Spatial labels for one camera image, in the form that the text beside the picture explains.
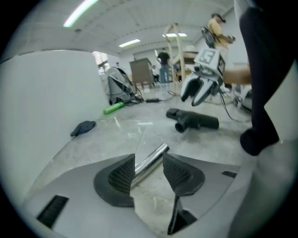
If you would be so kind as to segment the dark blue cloth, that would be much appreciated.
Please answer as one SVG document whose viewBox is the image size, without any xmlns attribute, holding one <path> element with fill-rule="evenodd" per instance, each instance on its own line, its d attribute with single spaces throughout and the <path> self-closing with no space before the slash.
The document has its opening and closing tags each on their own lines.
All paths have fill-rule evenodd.
<svg viewBox="0 0 298 238">
<path fill-rule="evenodd" d="M 95 126 L 96 126 L 96 122 L 95 121 L 84 121 L 84 122 L 81 122 L 71 132 L 70 136 L 71 137 L 76 137 L 76 136 L 79 136 L 81 134 L 85 134 L 85 133 L 89 132 L 90 130 L 92 130 Z"/>
</svg>

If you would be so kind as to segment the dark wooden cabinet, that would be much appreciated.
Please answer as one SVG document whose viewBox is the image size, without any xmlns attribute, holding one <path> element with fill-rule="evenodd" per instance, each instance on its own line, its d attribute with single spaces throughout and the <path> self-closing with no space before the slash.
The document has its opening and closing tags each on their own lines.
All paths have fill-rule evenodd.
<svg viewBox="0 0 298 238">
<path fill-rule="evenodd" d="M 137 84 L 140 84 L 142 88 L 144 85 L 148 85 L 150 88 L 154 87 L 152 64 L 148 58 L 134 60 L 129 64 L 135 88 L 137 88 Z"/>
</svg>

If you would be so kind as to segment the black vacuum nozzle part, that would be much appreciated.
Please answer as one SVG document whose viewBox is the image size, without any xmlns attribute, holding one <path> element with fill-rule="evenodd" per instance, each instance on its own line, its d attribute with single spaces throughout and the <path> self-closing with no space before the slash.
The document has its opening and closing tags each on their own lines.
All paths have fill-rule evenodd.
<svg viewBox="0 0 298 238">
<path fill-rule="evenodd" d="M 175 129 L 179 133 L 184 133 L 188 128 L 197 130 L 201 127 L 215 130 L 219 128 L 218 118 L 196 112 L 170 108 L 166 112 L 166 117 L 176 121 Z"/>
</svg>

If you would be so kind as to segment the green bottle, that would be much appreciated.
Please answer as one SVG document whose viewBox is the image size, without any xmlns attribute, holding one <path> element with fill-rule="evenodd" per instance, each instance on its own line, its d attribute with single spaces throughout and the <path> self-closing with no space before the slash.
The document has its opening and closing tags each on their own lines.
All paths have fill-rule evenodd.
<svg viewBox="0 0 298 238">
<path fill-rule="evenodd" d="M 110 114 L 122 107 L 125 106 L 125 103 L 124 102 L 118 102 L 118 103 L 115 103 L 113 105 L 111 105 L 110 107 L 106 108 L 103 110 L 103 114 L 107 115 L 107 114 Z"/>
</svg>

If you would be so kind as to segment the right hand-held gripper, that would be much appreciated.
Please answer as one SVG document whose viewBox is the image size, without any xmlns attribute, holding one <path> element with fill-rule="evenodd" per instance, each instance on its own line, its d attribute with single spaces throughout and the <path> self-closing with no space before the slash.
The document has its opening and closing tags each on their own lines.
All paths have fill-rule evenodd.
<svg viewBox="0 0 298 238">
<path fill-rule="evenodd" d="M 192 98 L 191 105 L 200 105 L 209 94 L 221 91 L 225 60 L 217 49 L 203 49 L 195 57 L 195 74 L 188 75 L 182 83 L 181 101 Z"/>
</svg>

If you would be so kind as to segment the person's black trousers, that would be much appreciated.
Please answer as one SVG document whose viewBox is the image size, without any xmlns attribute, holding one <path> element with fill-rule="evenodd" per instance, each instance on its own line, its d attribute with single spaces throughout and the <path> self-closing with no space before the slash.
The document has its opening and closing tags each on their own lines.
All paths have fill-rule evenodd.
<svg viewBox="0 0 298 238">
<path fill-rule="evenodd" d="M 257 8 L 248 8 L 240 18 L 251 73 L 252 127 L 240 137 L 242 148 L 257 156 L 265 147 L 278 141 L 274 125 L 264 109 L 275 92 L 278 81 L 274 72 L 277 58 L 275 34 L 269 26 L 268 16 Z"/>
</svg>

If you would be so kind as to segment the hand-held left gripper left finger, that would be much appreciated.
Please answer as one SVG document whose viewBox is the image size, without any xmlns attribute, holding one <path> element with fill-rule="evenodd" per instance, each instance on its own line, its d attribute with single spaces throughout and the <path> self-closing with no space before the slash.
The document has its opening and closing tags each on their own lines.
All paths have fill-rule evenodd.
<svg viewBox="0 0 298 238">
<path fill-rule="evenodd" d="M 51 181 L 23 207 L 51 237 L 151 238 L 135 213 L 134 177 L 134 154 L 80 166 Z"/>
</svg>

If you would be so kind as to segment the metal vacuum tube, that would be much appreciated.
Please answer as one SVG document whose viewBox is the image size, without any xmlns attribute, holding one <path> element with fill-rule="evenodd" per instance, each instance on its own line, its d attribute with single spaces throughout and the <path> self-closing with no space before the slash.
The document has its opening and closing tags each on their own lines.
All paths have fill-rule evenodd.
<svg viewBox="0 0 298 238">
<path fill-rule="evenodd" d="M 132 181 L 131 188 L 135 187 L 160 165 L 163 159 L 163 154 L 168 150 L 168 145 L 163 143 L 150 155 L 148 155 L 141 163 L 135 165 L 135 177 Z"/>
</svg>

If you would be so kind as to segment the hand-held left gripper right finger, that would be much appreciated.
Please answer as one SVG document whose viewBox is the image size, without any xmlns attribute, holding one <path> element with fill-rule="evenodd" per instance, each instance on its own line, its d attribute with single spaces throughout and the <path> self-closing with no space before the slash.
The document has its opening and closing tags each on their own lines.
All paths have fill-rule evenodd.
<svg viewBox="0 0 298 238">
<path fill-rule="evenodd" d="M 175 194 L 167 234 L 173 235 L 207 214 L 236 178 L 238 165 L 163 155 L 163 173 Z"/>
</svg>

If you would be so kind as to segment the person's right forearm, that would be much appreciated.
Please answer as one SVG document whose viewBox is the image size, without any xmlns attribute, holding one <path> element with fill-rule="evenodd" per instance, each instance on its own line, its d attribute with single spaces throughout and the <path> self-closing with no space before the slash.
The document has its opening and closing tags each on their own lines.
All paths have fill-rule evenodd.
<svg viewBox="0 0 298 238">
<path fill-rule="evenodd" d="M 249 65 L 237 69 L 225 70 L 223 74 L 223 82 L 236 85 L 251 84 L 251 72 Z"/>
</svg>

